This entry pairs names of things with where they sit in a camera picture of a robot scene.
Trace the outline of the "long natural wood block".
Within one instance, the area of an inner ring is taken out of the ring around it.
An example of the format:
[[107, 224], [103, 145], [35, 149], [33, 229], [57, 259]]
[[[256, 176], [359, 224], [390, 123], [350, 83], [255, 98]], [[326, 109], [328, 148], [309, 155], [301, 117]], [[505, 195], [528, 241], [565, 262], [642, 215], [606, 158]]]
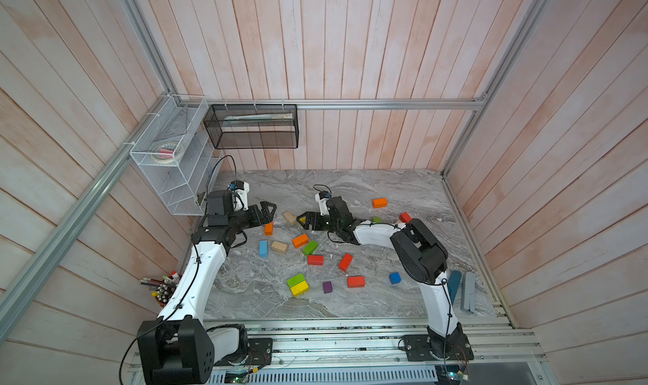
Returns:
[[290, 211], [285, 211], [283, 212], [283, 218], [285, 219], [286, 223], [289, 226], [296, 226], [297, 225], [297, 219], [295, 215], [290, 212]]

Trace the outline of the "long orange block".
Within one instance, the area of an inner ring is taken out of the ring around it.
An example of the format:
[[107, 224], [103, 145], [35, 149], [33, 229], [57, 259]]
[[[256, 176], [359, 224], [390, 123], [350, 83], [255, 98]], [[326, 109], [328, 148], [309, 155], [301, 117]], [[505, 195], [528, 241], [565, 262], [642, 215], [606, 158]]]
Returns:
[[273, 236], [274, 224], [270, 222], [264, 226], [264, 233], [266, 236]]

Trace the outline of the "red block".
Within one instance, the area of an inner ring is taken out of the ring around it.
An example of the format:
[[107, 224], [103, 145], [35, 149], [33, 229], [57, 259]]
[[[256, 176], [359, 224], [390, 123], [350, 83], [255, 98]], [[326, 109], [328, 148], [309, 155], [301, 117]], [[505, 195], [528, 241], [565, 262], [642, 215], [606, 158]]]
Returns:
[[347, 287], [349, 288], [362, 288], [366, 286], [366, 278], [364, 276], [349, 276], [347, 278]]
[[353, 261], [353, 256], [351, 254], [346, 253], [339, 263], [339, 269], [343, 272], [347, 272], [352, 261]]
[[311, 266], [322, 266], [324, 265], [324, 256], [323, 255], [309, 255], [307, 257], [307, 264]]
[[401, 213], [399, 219], [403, 223], [410, 223], [413, 218], [408, 213]]

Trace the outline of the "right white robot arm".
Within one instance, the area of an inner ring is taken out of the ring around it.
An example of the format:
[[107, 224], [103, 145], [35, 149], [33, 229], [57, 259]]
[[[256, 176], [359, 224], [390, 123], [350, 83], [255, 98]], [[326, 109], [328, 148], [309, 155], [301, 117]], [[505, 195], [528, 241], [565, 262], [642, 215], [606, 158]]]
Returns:
[[326, 231], [353, 245], [396, 252], [408, 276], [418, 283], [427, 312], [427, 334], [403, 336], [409, 361], [472, 361], [474, 353], [454, 312], [448, 289], [448, 251], [419, 219], [389, 224], [356, 219], [341, 197], [327, 199], [325, 210], [296, 217], [308, 231]]

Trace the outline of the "middle orange block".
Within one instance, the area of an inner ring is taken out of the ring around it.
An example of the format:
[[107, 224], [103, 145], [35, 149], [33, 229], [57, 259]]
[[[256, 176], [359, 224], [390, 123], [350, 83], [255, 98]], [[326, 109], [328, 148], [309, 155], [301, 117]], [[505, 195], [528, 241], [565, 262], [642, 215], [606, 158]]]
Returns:
[[292, 240], [292, 244], [295, 248], [302, 248], [303, 246], [307, 245], [309, 242], [310, 239], [307, 236], [307, 234], [302, 234]]

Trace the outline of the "middle green block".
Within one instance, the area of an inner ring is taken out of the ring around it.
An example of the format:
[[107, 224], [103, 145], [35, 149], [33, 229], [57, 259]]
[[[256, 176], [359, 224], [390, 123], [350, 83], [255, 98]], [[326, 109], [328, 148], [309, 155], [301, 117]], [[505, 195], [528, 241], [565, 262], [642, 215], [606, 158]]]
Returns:
[[310, 241], [308, 244], [304, 246], [304, 248], [302, 249], [302, 253], [304, 253], [305, 256], [310, 256], [313, 253], [315, 253], [315, 251], [317, 251], [318, 248], [319, 248], [319, 243], [317, 241]]

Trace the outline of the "light blue block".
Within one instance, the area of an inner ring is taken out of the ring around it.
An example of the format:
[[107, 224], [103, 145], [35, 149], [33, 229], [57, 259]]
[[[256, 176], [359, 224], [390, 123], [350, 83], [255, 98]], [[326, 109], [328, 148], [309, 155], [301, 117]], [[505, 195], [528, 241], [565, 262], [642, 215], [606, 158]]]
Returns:
[[268, 242], [260, 241], [259, 243], [259, 255], [261, 258], [266, 258], [268, 256]]

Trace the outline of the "small natural wood block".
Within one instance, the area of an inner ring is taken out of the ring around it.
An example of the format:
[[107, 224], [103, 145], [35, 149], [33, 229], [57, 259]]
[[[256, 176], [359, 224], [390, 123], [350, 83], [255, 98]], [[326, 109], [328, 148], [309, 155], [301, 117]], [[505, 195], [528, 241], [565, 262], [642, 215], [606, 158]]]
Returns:
[[286, 243], [281, 241], [273, 241], [271, 244], [271, 249], [276, 253], [286, 254], [289, 250], [289, 247]]

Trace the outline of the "red block beside green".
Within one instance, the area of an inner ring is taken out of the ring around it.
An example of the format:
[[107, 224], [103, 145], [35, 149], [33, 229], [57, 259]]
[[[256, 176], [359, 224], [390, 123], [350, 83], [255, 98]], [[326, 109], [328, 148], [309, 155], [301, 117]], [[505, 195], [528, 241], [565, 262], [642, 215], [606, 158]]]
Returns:
[[324, 256], [323, 255], [309, 255], [307, 257], [307, 264], [311, 266], [322, 266], [324, 265]]

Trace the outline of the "front green block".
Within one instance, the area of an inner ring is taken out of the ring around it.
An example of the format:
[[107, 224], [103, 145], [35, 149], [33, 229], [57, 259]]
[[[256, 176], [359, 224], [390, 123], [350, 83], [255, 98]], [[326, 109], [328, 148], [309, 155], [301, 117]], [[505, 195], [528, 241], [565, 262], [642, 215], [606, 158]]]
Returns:
[[293, 277], [290, 277], [287, 280], [287, 285], [288, 287], [292, 288], [295, 285], [298, 285], [299, 283], [305, 281], [305, 276], [302, 274], [295, 275]]

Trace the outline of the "front yellow block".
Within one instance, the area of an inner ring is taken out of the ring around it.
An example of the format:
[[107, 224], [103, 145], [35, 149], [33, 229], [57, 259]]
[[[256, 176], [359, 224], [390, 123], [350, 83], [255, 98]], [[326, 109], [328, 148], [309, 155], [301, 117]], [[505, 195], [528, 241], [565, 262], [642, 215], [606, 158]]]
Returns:
[[293, 297], [299, 297], [305, 293], [308, 292], [310, 289], [308, 283], [304, 280], [296, 285], [293, 285], [290, 287], [291, 293]]

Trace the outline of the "blue cube block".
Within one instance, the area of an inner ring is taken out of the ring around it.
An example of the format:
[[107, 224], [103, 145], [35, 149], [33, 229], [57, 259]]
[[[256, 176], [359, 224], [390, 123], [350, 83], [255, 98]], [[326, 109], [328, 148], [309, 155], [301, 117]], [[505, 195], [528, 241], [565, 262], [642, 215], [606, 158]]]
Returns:
[[389, 280], [392, 285], [396, 285], [402, 281], [402, 278], [398, 272], [394, 272], [389, 275]]

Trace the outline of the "teal stapler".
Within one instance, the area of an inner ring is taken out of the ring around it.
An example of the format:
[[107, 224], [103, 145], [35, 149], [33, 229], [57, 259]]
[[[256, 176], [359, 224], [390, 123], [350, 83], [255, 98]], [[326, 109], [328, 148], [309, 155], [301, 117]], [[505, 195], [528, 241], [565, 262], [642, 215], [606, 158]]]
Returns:
[[457, 293], [461, 282], [462, 282], [461, 271], [453, 270], [452, 272], [450, 272], [448, 282], [447, 282], [447, 289], [448, 289], [448, 294], [451, 303], [454, 303], [457, 298]]

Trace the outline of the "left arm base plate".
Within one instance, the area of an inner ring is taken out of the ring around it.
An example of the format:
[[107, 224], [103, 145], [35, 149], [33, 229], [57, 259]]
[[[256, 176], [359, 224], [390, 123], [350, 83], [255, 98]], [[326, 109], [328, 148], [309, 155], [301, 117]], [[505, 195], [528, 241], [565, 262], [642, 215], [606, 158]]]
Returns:
[[259, 367], [263, 368], [272, 363], [273, 340], [271, 338], [253, 338], [246, 341], [246, 346], [236, 352], [224, 356], [214, 363], [215, 367]]

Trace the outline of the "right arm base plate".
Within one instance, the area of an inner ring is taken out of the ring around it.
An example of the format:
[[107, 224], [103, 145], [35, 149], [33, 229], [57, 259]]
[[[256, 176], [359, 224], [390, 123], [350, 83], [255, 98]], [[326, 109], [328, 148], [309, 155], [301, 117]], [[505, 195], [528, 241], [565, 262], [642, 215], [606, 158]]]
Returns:
[[405, 335], [399, 341], [398, 348], [406, 353], [410, 362], [420, 361], [472, 361], [473, 348], [468, 337], [460, 333], [459, 336], [442, 339], [434, 334]]

